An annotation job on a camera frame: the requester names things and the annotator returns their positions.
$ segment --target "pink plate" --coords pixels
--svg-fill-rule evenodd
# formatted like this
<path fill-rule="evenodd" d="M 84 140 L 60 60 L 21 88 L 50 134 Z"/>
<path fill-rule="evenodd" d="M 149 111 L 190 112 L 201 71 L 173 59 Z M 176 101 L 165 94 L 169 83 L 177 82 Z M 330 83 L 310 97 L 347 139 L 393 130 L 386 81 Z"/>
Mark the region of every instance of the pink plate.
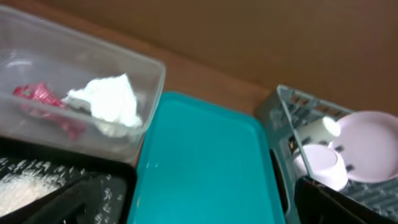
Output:
<path fill-rule="evenodd" d="M 377 111 L 337 121 L 341 134 L 330 147 L 340 152 L 350 180 L 376 183 L 398 177 L 398 118 Z"/>

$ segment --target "clear plastic container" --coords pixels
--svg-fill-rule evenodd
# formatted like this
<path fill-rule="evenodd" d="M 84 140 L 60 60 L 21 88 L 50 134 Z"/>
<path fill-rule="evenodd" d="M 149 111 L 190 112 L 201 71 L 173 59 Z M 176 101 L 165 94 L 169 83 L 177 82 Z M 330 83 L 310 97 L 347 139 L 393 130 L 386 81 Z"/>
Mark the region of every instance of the clear plastic container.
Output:
<path fill-rule="evenodd" d="M 60 98 L 68 90 L 83 88 L 90 80 L 127 73 L 137 96 L 140 128 L 128 129 L 129 137 L 109 138 L 83 113 L 63 110 L 12 95 L 17 86 L 45 82 Z M 165 66 L 128 49 L 58 24 L 0 6 L 0 134 L 9 138 L 61 147 L 124 162 L 135 158 L 162 93 Z M 34 118 L 21 105 L 85 124 L 75 141 L 59 125 Z"/>

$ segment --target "wooden surface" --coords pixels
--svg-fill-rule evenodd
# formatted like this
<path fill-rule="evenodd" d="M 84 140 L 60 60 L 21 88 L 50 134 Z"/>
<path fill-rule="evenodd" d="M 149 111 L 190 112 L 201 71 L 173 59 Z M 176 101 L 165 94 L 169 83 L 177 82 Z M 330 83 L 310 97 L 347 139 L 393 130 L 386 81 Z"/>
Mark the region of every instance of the wooden surface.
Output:
<path fill-rule="evenodd" d="M 5 4 L 40 17 L 82 30 L 155 57 L 166 64 L 165 90 L 176 90 L 234 110 L 252 113 L 270 93 L 265 88 L 246 83 L 168 50 L 105 29 L 83 19 L 31 0 L 5 0 Z"/>
<path fill-rule="evenodd" d="M 255 85 L 398 113 L 396 0 L 35 1 Z"/>

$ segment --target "teal tray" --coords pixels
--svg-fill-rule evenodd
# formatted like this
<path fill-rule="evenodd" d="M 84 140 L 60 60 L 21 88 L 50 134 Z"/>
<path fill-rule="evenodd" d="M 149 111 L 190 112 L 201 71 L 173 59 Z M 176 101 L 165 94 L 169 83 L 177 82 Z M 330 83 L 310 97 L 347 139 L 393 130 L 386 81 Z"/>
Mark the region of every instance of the teal tray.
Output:
<path fill-rule="evenodd" d="M 266 134 L 252 117 L 164 93 L 128 224 L 283 224 Z"/>

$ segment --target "white cup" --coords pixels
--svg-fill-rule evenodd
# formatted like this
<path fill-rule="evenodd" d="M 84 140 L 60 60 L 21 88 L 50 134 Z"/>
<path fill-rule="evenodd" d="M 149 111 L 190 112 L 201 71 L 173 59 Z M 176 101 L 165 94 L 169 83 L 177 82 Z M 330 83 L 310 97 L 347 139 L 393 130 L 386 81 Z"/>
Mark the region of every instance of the white cup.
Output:
<path fill-rule="evenodd" d="M 309 144 L 303 146 L 313 178 L 327 187 L 339 191 L 347 182 L 347 170 L 343 158 L 327 146 Z M 306 175 L 307 170 L 301 155 L 294 159 L 294 167 L 299 177 Z"/>
<path fill-rule="evenodd" d="M 340 135 L 340 125 L 331 117 L 325 116 L 297 130 L 298 136 L 305 144 L 324 144 Z"/>

